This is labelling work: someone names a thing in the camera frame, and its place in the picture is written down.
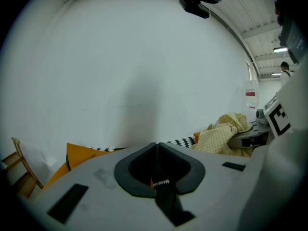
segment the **white shirt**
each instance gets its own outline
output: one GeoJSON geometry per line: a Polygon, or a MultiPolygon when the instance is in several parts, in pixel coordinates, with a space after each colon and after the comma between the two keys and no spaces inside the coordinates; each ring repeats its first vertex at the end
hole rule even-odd
{"type": "Polygon", "coordinates": [[[280,79],[281,79],[281,86],[284,86],[289,81],[290,77],[288,76],[287,73],[282,72],[281,75],[280,75],[280,79]]]}

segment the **white teeth strip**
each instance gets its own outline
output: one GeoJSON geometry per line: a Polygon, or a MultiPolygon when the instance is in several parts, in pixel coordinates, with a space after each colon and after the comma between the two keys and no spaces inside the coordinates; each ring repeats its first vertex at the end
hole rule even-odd
{"type": "Polygon", "coordinates": [[[155,187],[155,186],[158,186],[158,185],[161,185],[161,184],[167,184],[167,183],[170,183],[170,181],[168,179],[154,183],[153,186],[155,187]]]}

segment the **wooden chair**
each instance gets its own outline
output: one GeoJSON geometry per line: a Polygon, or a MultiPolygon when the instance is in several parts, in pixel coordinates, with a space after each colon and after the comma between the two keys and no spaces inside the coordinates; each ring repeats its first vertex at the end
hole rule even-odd
{"type": "Polygon", "coordinates": [[[12,186],[12,188],[20,195],[29,198],[31,193],[33,192],[36,185],[38,185],[41,189],[43,185],[36,178],[33,171],[30,169],[28,163],[26,162],[24,155],[20,149],[20,141],[12,137],[12,141],[16,148],[16,152],[4,158],[2,162],[7,165],[4,170],[5,173],[9,172],[12,168],[14,168],[18,163],[22,162],[26,168],[26,173],[17,180],[16,183],[12,186]]]}

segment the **yellow checkered cloth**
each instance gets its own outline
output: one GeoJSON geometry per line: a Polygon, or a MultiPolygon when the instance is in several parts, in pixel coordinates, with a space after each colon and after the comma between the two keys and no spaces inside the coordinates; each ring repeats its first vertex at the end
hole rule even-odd
{"type": "Polygon", "coordinates": [[[221,116],[216,124],[211,124],[206,131],[201,132],[199,142],[192,149],[207,153],[251,157],[253,148],[229,148],[227,143],[237,133],[247,132],[252,125],[247,123],[246,116],[238,113],[228,113],[221,116]]]}

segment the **black backpack strap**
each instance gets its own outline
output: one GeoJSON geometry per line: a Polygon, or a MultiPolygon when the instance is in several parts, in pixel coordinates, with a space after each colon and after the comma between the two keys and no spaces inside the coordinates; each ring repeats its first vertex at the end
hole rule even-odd
{"type": "Polygon", "coordinates": [[[289,77],[291,77],[288,71],[285,71],[285,73],[286,73],[289,77]]]}

